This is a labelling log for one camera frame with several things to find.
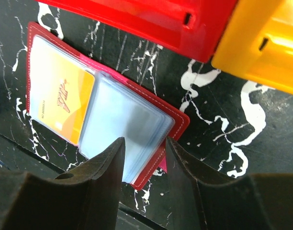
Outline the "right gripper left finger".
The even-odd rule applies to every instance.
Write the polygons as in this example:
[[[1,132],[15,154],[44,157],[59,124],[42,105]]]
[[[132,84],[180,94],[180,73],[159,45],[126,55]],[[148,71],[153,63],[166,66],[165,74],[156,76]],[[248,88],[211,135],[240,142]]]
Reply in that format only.
[[[0,230],[113,230],[125,139],[55,179],[0,171]]]

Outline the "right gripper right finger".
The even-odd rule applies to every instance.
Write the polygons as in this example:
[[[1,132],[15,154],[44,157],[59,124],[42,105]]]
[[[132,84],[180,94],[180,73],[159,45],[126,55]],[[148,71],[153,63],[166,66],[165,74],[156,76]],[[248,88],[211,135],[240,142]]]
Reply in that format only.
[[[166,139],[177,230],[293,230],[293,173],[229,177]]]

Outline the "red leather card holder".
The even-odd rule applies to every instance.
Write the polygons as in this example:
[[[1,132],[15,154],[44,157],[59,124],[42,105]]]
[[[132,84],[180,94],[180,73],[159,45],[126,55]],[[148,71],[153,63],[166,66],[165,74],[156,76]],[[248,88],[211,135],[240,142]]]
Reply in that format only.
[[[28,24],[27,43],[28,114],[32,46],[53,46],[77,59],[94,76],[95,82],[78,145],[63,139],[91,159],[113,140],[123,137],[125,163],[122,181],[141,190],[165,159],[166,137],[179,139],[190,123],[189,117],[117,71],[83,55],[36,22]]]

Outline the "gold VIP credit card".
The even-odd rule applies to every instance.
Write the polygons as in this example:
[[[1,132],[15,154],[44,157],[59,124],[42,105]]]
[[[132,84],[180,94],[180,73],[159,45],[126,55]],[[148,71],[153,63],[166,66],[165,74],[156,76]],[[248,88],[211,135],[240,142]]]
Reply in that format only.
[[[65,52],[53,46],[33,45],[30,81],[30,116],[78,145],[94,76]]]

